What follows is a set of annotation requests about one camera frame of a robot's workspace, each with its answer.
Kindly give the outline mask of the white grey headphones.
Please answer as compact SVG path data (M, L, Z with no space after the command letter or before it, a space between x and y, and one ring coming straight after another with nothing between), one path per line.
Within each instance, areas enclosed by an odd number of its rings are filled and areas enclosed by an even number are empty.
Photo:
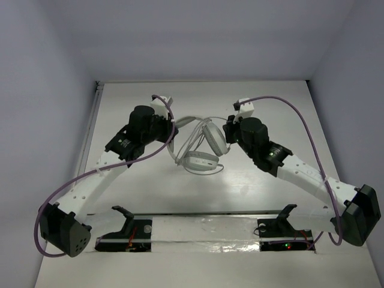
M224 118L185 116L175 121L179 130L192 122L196 122L196 126L177 151L174 141L171 141L167 146L169 155L177 166L184 168L191 174L200 176L214 175L223 171L224 166L220 163L220 157L229 152L230 145L226 143L221 129L214 122L215 120L224 120Z

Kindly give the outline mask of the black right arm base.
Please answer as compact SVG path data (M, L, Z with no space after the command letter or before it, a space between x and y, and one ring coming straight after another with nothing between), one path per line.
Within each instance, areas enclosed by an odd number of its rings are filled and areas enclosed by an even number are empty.
M259 237L262 252L316 250L312 232L295 230L287 220L296 207L296 204L289 204L275 218L262 218L257 221L253 234Z

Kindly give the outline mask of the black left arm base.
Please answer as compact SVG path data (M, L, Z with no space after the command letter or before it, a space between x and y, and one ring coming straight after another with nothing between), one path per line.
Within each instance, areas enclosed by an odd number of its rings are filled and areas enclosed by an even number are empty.
M98 237L95 243L97 252L151 252L152 220L135 219L134 214L121 206L113 206L125 218L119 231L109 232Z

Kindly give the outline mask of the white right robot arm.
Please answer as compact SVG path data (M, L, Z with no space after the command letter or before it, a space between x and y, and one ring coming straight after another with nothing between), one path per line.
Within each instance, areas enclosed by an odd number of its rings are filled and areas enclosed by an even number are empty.
M291 150L269 139L268 129L254 117L230 115L223 126L226 142L238 144L253 164L275 178L287 181L323 202L318 211L300 214L296 204L286 205L276 218L265 221L261 235L290 236L297 230L336 233L347 243L362 246L381 218L376 191L356 187L303 162Z

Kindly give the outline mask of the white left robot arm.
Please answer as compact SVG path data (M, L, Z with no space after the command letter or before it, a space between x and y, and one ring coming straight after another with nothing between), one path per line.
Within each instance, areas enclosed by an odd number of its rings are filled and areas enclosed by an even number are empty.
M40 206L34 224L37 250L45 257L76 257L89 243L86 218L112 182L132 165L161 152L176 136L169 104L139 105L107 143L95 167L54 191Z

